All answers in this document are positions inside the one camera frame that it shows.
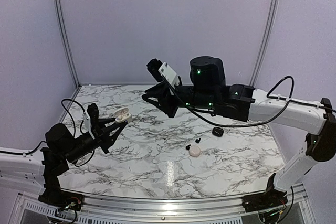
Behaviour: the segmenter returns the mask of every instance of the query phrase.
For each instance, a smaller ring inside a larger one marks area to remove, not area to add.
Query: ventilation grille
[[[37,202],[27,202],[26,207],[27,210],[39,213],[41,215],[47,215],[49,217],[54,217],[56,209],[52,206],[45,207],[44,205],[40,205]],[[62,213],[57,213],[57,216],[60,218],[66,218],[66,215]],[[80,224],[139,224],[139,222],[130,222],[130,221],[114,221],[114,220],[107,220],[105,218],[97,218],[91,216],[84,216],[81,212],[78,212],[78,219],[75,223]],[[158,221],[158,223],[169,223],[168,220],[166,221]],[[232,218],[232,219],[225,219],[225,220],[218,220],[212,222],[189,222],[188,224],[243,224],[241,217]]]

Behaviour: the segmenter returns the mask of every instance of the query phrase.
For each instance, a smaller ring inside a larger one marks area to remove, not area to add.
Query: vertical metal post
[[[267,45],[269,41],[269,37],[273,28],[276,12],[277,12],[277,7],[278,7],[278,2],[279,0],[271,0],[270,3],[270,8],[269,8],[269,13],[268,13],[268,18],[267,18],[267,23],[266,23],[266,28],[264,32],[264,36],[262,38],[262,42],[259,48],[259,53],[257,57],[256,64],[254,66],[254,70],[251,76],[250,80],[250,85],[255,86],[260,70],[261,70],[261,65],[263,64],[262,62],[264,61],[266,50],[267,50]]]
[[[54,0],[54,2],[55,2],[55,8],[56,8],[57,22],[58,22],[58,26],[59,26],[59,29],[60,29],[60,35],[61,35],[61,39],[62,39],[62,43],[63,43],[63,47],[64,47],[65,56],[67,58],[70,74],[71,74],[71,77],[72,77],[72,81],[74,82],[75,87],[79,88],[80,83],[79,83],[79,80],[78,80],[78,76],[77,76],[77,72],[76,72],[76,68],[75,68],[75,63],[73,61],[74,59],[72,57],[70,44],[69,44],[69,40],[68,40],[66,28],[65,28],[61,2],[60,2],[60,0]]]

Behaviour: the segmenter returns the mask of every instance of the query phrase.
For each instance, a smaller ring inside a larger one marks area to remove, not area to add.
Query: white wall
[[[32,149],[74,90],[53,0],[0,0],[0,146]],[[0,188],[0,223],[18,191]]]
[[[287,74],[295,78],[296,98],[327,97],[336,107],[336,0],[280,0],[257,87],[268,90]],[[288,94],[288,89],[279,90]],[[306,133],[271,127],[289,160]],[[303,180],[318,224],[335,222],[335,165],[336,158],[319,164]]]
[[[81,83],[154,83],[147,62],[190,82],[189,61],[223,59],[228,83],[249,83],[270,0],[61,0]]]

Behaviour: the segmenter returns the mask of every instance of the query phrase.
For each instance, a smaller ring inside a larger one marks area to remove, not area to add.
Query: gray marble vein
[[[137,198],[225,196],[264,190],[268,177],[284,164],[268,126],[226,128],[222,137],[215,137],[211,125],[186,109],[179,109],[170,119],[144,102],[141,95],[148,87],[81,88],[76,100],[85,108],[94,102],[100,117],[109,118],[114,110],[127,106],[133,121],[108,155],[97,149],[87,165],[71,165],[59,176],[63,188]],[[80,108],[73,105],[70,112],[79,128]],[[242,124],[219,116],[208,118],[223,124]],[[64,123],[73,130],[69,116]],[[201,155],[191,157],[185,147],[195,145],[199,137]]]

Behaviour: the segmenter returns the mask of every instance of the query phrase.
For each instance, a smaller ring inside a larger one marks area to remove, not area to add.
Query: white marble surface
[[[70,165],[70,170],[59,176],[63,188],[137,198],[225,196],[266,189],[268,177],[284,164],[268,126],[224,129],[222,137],[215,137],[211,125],[185,109],[170,119],[144,102],[141,95],[148,87],[82,87],[76,100],[85,108],[94,102],[101,118],[108,118],[115,109],[128,106],[133,122],[110,154],[97,149],[87,165]],[[70,112],[79,132],[81,110],[73,105]],[[210,118],[241,124],[219,116]],[[64,123],[72,131],[69,116]],[[191,157],[185,147],[196,144],[198,137],[201,155]]]

